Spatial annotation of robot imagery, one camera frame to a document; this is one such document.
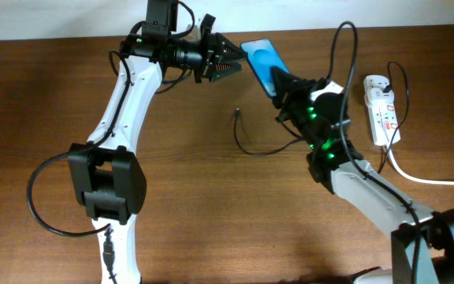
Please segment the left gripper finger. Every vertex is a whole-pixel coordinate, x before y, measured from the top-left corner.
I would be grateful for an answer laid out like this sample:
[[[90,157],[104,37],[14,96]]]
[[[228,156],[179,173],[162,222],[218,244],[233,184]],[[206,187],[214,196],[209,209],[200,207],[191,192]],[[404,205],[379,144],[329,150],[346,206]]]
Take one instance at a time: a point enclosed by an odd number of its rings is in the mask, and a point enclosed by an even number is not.
[[[221,33],[215,34],[216,43],[214,53],[218,56],[220,63],[238,62],[247,58],[247,53],[234,43],[229,41]]]
[[[213,63],[211,66],[210,82],[215,82],[242,70],[238,62]]]

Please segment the blue Galaxy smartphone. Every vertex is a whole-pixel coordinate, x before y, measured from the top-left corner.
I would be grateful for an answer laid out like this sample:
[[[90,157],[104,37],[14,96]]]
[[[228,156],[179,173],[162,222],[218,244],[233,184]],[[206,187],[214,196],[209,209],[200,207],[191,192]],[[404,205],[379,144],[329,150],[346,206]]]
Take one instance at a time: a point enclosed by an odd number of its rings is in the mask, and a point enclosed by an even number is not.
[[[240,48],[247,53],[247,61],[262,85],[266,95],[272,99],[277,93],[271,73],[272,67],[278,67],[289,73],[274,45],[267,38],[241,43]]]

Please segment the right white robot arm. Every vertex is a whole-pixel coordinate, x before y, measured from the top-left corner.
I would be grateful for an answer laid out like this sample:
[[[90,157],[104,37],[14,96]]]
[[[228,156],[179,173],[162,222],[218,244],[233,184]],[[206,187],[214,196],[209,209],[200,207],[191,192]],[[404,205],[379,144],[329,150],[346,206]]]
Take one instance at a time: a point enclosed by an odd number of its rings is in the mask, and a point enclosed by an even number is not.
[[[304,80],[270,70],[274,106],[311,146],[313,179],[362,212],[391,242],[388,269],[375,267],[352,283],[454,283],[454,209],[435,211],[389,183],[346,138],[348,93],[325,90],[326,80]]]

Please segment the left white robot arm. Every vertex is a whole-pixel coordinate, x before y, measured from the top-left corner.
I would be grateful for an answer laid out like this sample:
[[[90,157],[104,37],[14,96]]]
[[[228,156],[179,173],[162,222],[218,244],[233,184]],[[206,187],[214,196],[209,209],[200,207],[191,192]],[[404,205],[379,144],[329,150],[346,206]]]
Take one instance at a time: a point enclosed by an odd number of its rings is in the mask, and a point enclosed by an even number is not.
[[[140,283],[136,262],[136,218],[147,180],[137,144],[147,109],[162,92],[168,68],[192,71],[195,82],[216,81],[241,69],[247,55],[220,33],[206,15],[200,38],[177,32],[179,1],[150,0],[144,21],[133,26],[114,53],[120,58],[117,83],[108,106],[86,144],[72,144],[69,169],[79,205],[99,240],[103,283]]]

